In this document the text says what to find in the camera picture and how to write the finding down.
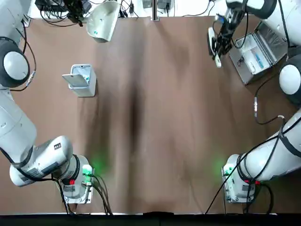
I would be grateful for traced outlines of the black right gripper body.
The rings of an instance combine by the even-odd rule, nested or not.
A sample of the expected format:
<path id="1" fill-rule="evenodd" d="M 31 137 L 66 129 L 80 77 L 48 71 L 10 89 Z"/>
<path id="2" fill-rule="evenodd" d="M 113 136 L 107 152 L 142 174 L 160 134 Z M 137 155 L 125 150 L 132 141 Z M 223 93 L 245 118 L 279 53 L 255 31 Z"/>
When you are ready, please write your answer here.
<path id="1" fill-rule="evenodd" d="M 225 15 L 221 16 L 222 27 L 220 32 L 234 32 L 241 20 L 244 18 L 244 12 L 242 11 L 229 11 Z"/>

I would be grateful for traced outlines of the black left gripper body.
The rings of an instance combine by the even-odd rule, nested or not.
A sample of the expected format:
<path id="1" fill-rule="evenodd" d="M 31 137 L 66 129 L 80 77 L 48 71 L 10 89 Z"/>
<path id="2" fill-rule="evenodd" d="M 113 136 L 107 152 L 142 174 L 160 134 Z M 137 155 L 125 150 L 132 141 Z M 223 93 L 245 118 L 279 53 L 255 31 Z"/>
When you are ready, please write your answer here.
<path id="1" fill-rule="evenodd" d="M 83 3 L 81 0 L 64 0 L 63 2 L 70 14 L 82 14 Z"/>

